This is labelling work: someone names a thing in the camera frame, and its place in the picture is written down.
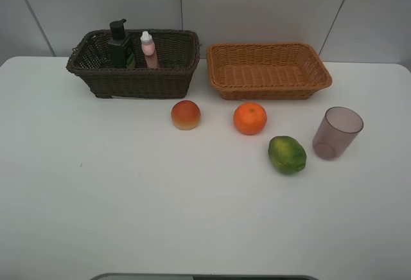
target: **light brown wicker basket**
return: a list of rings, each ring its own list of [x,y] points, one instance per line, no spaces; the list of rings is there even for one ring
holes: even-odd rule
[[[211,85],[228,100],[304,100],[332,83],[315,50],[298,42],[214,44],[207,64]]]

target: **orange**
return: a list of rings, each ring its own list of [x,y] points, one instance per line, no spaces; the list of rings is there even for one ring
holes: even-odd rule
[[[257,134],[266,123],[267,113],[258,103],[244,103],[234,112],[234,126],[242,134]]]

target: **white table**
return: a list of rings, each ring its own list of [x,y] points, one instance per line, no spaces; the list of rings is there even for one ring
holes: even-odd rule
[[[105,273],[411,277],[411,75],[326,63],[333,85],[306,101],[261,101],[257,136],[234,130],[202,60],[187,99],[202,122],[174,128],[178,100],[101,100],[66,58],[0,68],[0,278]],[[337,161],[311,140],[329,107],[363,132]],[[306,169],[280,175],[274,136],[296,138]]]

